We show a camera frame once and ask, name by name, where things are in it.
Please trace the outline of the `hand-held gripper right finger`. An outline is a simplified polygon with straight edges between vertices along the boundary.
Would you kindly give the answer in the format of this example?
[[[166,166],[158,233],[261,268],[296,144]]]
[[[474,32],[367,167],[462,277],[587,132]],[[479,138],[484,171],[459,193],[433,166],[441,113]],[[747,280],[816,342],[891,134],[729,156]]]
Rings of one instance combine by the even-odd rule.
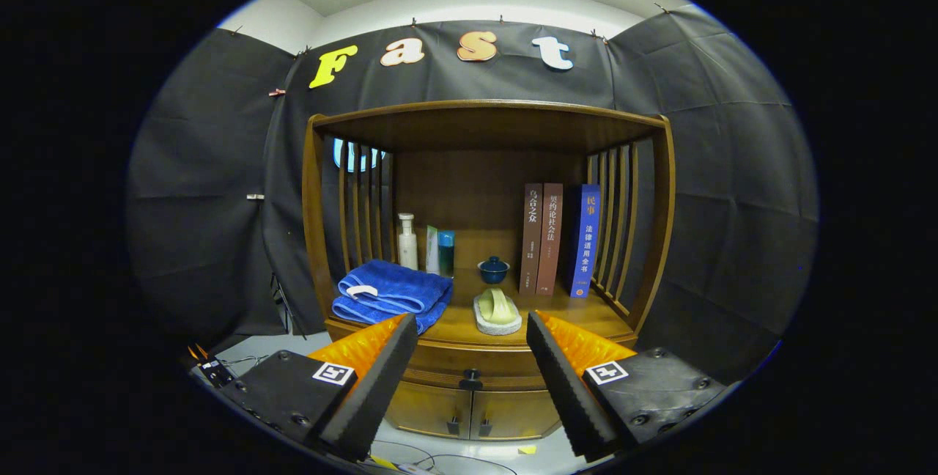
[[[529,312],[526,341],[572,451],[589,462],[654,447],[736,391],[666,348],[637,352],[542,311]]]

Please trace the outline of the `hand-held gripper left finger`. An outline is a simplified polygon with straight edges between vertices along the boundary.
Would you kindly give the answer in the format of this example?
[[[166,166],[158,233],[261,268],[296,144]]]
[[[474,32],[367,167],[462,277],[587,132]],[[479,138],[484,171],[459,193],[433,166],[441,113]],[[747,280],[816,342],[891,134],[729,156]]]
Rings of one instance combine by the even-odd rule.
[[[308,355],[277,351],[220,393],[285,441],[361,461],[371,451],[416,344],[418,321],[408,312]]]

